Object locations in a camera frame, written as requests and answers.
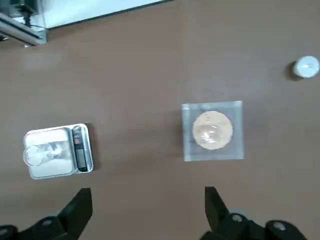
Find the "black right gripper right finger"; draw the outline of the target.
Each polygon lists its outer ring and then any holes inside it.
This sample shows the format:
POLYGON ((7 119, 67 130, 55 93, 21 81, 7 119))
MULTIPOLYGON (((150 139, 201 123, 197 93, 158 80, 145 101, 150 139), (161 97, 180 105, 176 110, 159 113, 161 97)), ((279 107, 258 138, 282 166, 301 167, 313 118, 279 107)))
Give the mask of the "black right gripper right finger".
POLYGON ((213 186, 205 187, 205 215, 210 231, 202 240, 305 240, 304 234, 284 220, 269 220, 265 226, 243 214, 232 213, 213 186))

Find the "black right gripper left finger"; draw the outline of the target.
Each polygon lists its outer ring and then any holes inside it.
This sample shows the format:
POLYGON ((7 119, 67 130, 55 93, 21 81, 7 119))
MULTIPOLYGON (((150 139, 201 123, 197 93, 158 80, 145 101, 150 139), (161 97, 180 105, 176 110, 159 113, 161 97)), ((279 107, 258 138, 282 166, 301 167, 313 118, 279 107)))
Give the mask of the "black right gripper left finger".
POLYGON ((40 219, 19 231, 12 224, 0 226, 2 240, 77 240, 93 214, 92 192, 82 188, 57 215, 40 219))

